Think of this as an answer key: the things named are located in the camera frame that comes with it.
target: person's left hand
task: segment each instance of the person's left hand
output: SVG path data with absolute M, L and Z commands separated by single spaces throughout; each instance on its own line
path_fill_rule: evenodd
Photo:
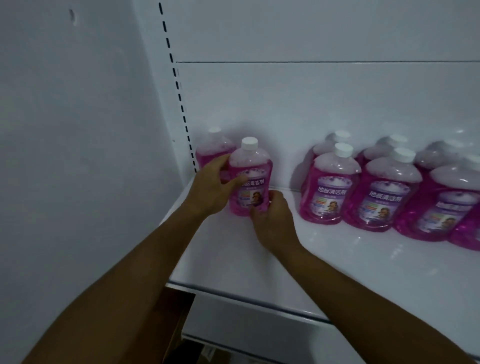
M 215 158 L 206 164 L 195 176 L 184 205 L 195 213 L 207 217 L 220 212 L 230 195 L 248 181 L 240 175 L 226 184 L 220 182 L 220 170 L 227 163 L 230 154 Z

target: bottle cap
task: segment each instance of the bottle cap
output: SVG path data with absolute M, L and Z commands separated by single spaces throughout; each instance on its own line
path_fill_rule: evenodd
M 462 159 L 462 166 L 469 170 L 480 171 L 480 156 L 475 154 L 467 154 Z
M 411 163 L 415 159 L 415 152 L 407 148 L 395 148 L 390 157 L 401 163 Z
M 213 128 L 208 129 L 209 134 L 218 134 L 221 132 L 222 132 L 222 129 L 220 129 L 218 126 L 214 126 Z
M 444 139 L 440 142 L 439 147 L 448 152 L 457 152 L 459 149 L 465 147 L 465 145 L 455 139 Z
M 400 134 L 392 134 L 387 137 L 385 142 L 391 145 L 393 148 L 398 148 L 399 146 L 405 145 L 408 142 L 408 139 Z
M 338 157 L 348 158 L 353 153 L 353 147 L 347 143 L 336 143 L 333 152 Z
M 333 140 L 336 143 L 346 142 L 350 137 L 350 133 L 346 132 L 345 130 L 337 130 L 333 133 Z
M 257 150 L 258 139 L 253 136 L 247 136 L 241 140 L 241 148 L 245 150 Z

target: gray wall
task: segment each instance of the gray wall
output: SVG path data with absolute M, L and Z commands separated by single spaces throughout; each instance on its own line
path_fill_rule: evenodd
M 0 170 L 0 362 L 16 363 L 182 189 L 128 0 L 3 0 Z

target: person's left arm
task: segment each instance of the person's left arm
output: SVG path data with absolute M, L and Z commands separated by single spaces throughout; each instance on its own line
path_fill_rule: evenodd
M 183 204 L 60 314 L 24 364 L 119 361 L 203 220 L 246 182 L 242 176 L 220 183 L 227 159 L 219 157 L 197 173 Z

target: floor cleaner bottle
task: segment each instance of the floor cleaner bottle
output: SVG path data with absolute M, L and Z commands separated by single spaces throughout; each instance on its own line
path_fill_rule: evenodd
M 422 176 L 412 162 L 415 152 L 395 148 L 390 157 L 369 162 L 358 187 L 344 202 L 343 218 L 359 229 L 386 231 L 418 189 Z
M 395 221 L 402 235 L 426 242 L 445 240 L 480 201 L 480 156 L 430 172 L 415 199 Z
M 415 156 L 415 167 L 422 173 L 425 179 L 435 168 L 454 164 L 462 158 L 461 151 L 464 147 L 462 142 L 454 139 L 445 139 L 433 143 Z
M 333 152 L 315 159 L 307 177 L 307 191 L 300 202 L 300 216 L 317 224 L 333 225 L 341 220 L 343 201 L 353 192 L 361 172 L 352 158 L 353 147 L 336 143 Z
M 392 134 L 388 136 L 384 142 L 360 152 L 355 159 L 361 166 L 364 166 L 374 159 L 388 157 L 395 148 L 404 147 L 407 142 L 408 139 L 403 135 Z
M 208 135 L 205 140 L 195 150 L 195 157 L 200 168 L 211 160 L 224 154 L 233 153 L 237 149 L 235 144 L 225 137 L 220 128 L 214 127 L 208 129 Z M 228 182 L 230 177 L 227 170 L 220 171 L 222 183 Z
M 329 134 L 325 138 L 325 141 L 315 145 L 312 148 L 313 159 L 312 159 L 312 163 L 310 164 L 309 169 L 310 170 L 312 169 L 313 161 L 315 160 L 315 158 L 317 158 L 318 156 L 321 156 L 324 153 L 333 152 L 334 146 L 335 146 L 336 143 L 346 143 L 350 137 L 351 137 L 350 133 L 346 132 L 345 130 L 336 130 L 335 132 Z M 301 185 L 301 188 L 300 188 L 300 192 L 302 194 L 305 192 L 307 178 L 308 178 L 308 176 L 305 178 L 305 180 L 303 181 L 303 183 Z
M 258 147 L 257 138 L 243 138 L 241 148 L 229 158 L 228 171 L 233 179 L 246 174 L 248 181 L 230 196 L 230 210 L 238 216 L 248 216 L 252 206 L 268 208 L 268 185 L 273 163 L 266 151 Z
M 480 204 L 477 204 L 448 237 L 452 244 L 480 251 Z

